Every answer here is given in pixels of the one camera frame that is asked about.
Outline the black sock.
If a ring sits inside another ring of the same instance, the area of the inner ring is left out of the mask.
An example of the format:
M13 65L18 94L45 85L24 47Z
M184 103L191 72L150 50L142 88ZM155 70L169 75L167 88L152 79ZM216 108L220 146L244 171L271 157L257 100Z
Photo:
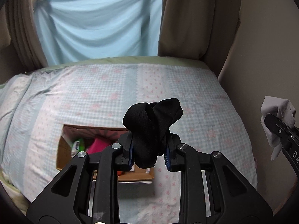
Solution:
M154 167L157 157L166 153L171 139L169 128L182 115L183 109L177 98L129 107L123 124L132 134L132 157L139 168Z

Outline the magenta leather pouch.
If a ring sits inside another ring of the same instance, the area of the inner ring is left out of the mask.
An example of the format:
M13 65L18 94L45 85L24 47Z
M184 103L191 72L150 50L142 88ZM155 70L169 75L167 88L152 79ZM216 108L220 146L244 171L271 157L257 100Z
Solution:
M94 137L88 137L85 139L86 152L88 154L94 154L102 152L106 147L117 141L116 137L108 137L96 135Z

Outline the cardboard box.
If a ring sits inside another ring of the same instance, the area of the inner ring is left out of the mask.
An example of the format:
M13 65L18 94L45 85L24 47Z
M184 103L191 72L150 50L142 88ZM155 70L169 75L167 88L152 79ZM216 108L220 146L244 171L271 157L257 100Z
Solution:
M86 138L96 135L114 136L118 140L120 135L126 132L127 129L125 128L64 125L58 143L56 169L62 170L69 163L72 158L71 146L76 140L83 138L85 143ZM153 168L141 169L134 165L130 171L118 176L118 181L121 183L151 183L154 177Z

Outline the checkered floral bed sheet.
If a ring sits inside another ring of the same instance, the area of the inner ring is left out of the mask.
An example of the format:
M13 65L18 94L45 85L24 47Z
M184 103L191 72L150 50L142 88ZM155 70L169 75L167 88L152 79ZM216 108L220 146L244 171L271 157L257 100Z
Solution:
M256 186L251 142L208 69L92 64L17 75L1 88L1 180L33 201L57 175L64 125L121 128L131 105L177 98L184 114L171 132L196 150L222 152Z

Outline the light blue curtain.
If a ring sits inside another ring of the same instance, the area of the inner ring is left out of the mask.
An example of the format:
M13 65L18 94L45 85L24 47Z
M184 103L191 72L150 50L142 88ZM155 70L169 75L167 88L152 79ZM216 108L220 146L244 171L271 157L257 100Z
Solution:
M34 22L50 66L156 56L162 0L41 0Z

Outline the beige curtain right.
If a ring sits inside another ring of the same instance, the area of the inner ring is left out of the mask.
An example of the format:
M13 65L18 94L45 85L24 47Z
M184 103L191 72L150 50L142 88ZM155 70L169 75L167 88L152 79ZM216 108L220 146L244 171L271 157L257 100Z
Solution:
M162 0L158 55L204 62L216 76L235 39L242 0Z

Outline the beige curtain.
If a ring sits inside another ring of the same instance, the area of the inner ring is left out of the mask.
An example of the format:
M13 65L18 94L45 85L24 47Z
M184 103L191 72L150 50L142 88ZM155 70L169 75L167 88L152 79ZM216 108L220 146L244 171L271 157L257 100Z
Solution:
M32 0L7 0L5 9L11 42L24 69L48 67L36 31Z
M158 55L204 62L216 76L235 39L242 0L162 0Z

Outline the beige curtain left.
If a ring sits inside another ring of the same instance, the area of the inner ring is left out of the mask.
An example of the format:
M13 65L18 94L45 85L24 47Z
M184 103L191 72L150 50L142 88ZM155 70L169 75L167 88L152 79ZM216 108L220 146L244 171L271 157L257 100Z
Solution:
M7 0L5 9L11 42L24 69L48 67L36 31L32 0Z

